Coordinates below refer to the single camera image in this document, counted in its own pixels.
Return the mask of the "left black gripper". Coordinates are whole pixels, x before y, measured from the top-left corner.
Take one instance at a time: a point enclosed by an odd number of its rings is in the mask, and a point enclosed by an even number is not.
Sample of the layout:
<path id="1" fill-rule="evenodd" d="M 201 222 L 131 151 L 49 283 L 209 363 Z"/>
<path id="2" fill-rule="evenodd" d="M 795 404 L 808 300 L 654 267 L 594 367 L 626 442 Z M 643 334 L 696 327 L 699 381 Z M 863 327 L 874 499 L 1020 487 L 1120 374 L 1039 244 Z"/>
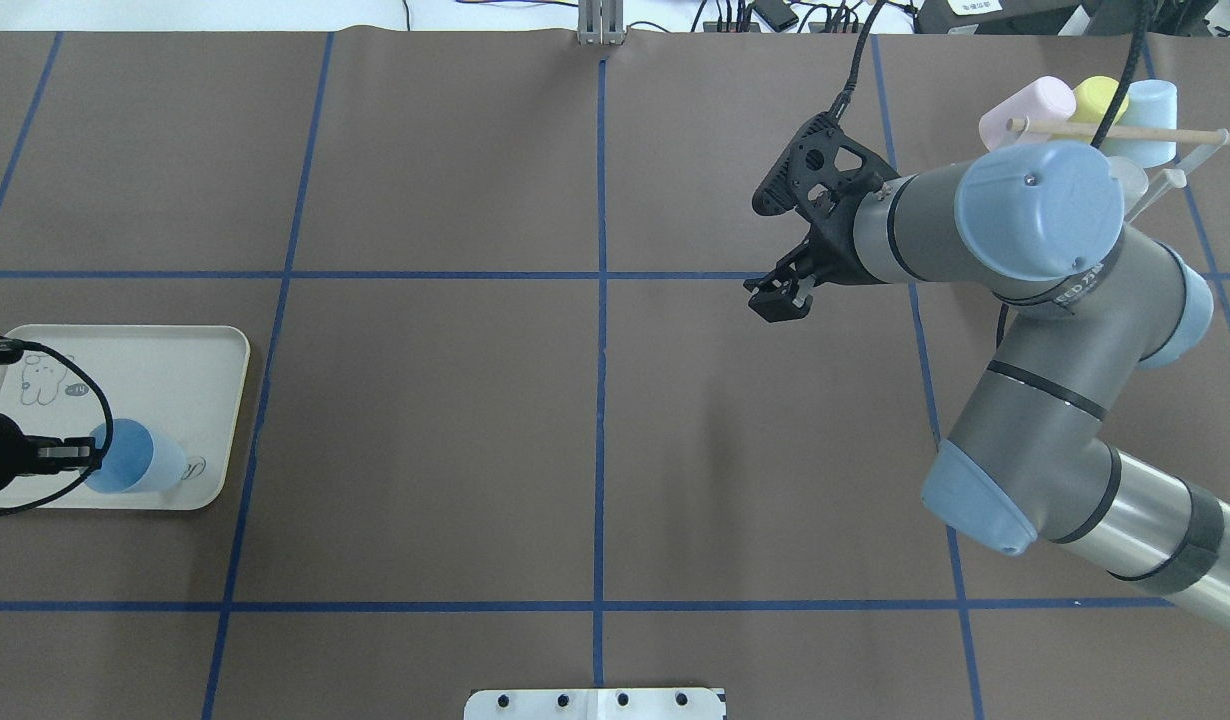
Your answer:
<path id="1" fill-rule="evenodd" d="M 26 436 L 10 416 L 0 414 L 0 492 L 21 474 L 48 478 L 63 471 L 89 471 L 102 465 L 105 450 L 91 436 Z"/>

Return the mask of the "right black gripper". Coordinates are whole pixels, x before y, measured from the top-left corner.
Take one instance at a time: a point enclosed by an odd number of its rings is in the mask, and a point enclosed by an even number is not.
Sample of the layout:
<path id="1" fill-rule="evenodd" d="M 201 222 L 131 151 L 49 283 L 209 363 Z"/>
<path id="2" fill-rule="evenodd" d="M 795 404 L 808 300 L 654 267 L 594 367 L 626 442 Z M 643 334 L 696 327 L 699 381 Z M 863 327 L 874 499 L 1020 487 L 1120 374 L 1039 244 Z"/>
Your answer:
<path id="1" fill-rule="evenodd" d="M 743 281 L 749 309 L 766 322 L 792 322 L 811 314 L 815 286 L 883 282 L 859 258 L 854 225 L 865 197 L 898 177 L 884 158 L 847 137 L 833 114 L 813 114 L 752 197 L 758 215 L 795 210 L 811 229 L 774 270 Z"/>

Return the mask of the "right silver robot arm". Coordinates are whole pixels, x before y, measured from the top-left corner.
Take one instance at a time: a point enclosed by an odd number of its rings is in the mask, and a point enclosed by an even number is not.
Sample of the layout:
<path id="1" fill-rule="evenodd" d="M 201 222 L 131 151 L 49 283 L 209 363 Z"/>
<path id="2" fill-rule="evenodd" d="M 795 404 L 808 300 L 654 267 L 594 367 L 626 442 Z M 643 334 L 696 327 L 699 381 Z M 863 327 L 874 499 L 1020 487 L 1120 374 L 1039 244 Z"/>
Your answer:
<path id="1" fill-rule="evenodd" d="M 1214 313 L 1205 279 L 1124 219 L 1105 154 L 1012 143 L 902 176 L 820 111 L 752 208 L 808 225 L 744 283 L 766 322 L 806 318 L 820 284 L 970 283 L 1014 310 L 938 443 L 926 510 L 1009 558 L 1034 542 L 1066 548 L 1230 630 L 1230 505 L 1098 436 L 1132 374 L 1180 361 Z"/>

